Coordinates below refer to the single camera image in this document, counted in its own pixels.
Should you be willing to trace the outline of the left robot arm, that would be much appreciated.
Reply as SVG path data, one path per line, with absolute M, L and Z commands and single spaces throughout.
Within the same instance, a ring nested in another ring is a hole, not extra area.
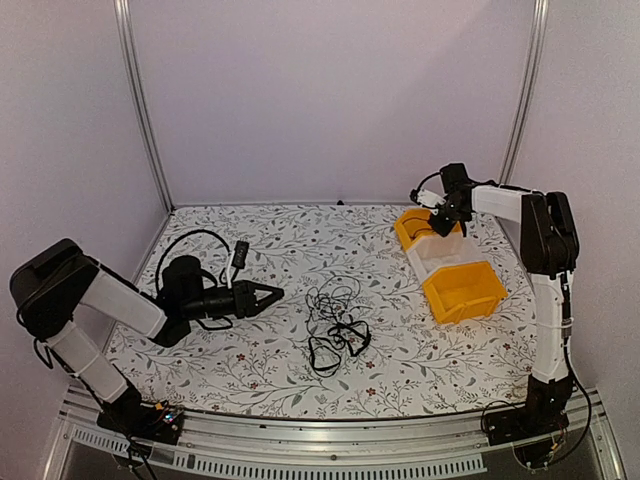
M 253 318 L 281 300 L 281 288 L 246 280 L 225 285 L 192 255 L 174 258 L 161 273 L 151 296 L 62 239 L 18 267 L 9 280 L 18 322 L 57 360 L 84 382 L 111 419 L 128 434 L 148 426 L 139 391 L 75 322 L 80 309 L 115 320 L 161 347 L 172 347 L 191 332 L 194 322 Z

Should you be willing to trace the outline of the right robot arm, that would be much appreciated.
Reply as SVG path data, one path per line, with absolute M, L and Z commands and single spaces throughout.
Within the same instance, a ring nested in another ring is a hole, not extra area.
M 539 435 L 555 420 L 553 403 L 569 398 L 575 381 L 568 343 L 580 244 L 568 196 L 494 180 L 476 181 L 468 176 L 464 164 L 451 163 L 423 179 L 410 198 L 431 211 L 428 223 L 442 237 L 456 225 L 465 229 L 475 214 L 518 226 L 517 253 L 532 286 L 537 333 L 527 395 L 538 398 L 518 412 L 516 422 L 524 435 Z

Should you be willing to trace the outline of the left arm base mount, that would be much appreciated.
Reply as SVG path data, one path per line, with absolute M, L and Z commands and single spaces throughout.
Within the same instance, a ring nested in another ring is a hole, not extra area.
M 127 438 L 177 445 L 184 425 L 184 407 L 168 400 L 146 402 L 131 381 L 124 382 L 124 390 L 114 400 L 97 396 L 101 409 L 97 425 Z

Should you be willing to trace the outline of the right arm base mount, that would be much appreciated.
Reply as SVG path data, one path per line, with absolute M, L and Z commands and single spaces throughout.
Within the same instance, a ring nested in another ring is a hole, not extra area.
M 527 469 L 546 468 L 566 440 L 566 405 L 572 393 L 571 384 L 534 382 L 523 406 L 484 411 L 481 430 L 491 446 L 526 440 L 514 448 L 516 460 Z

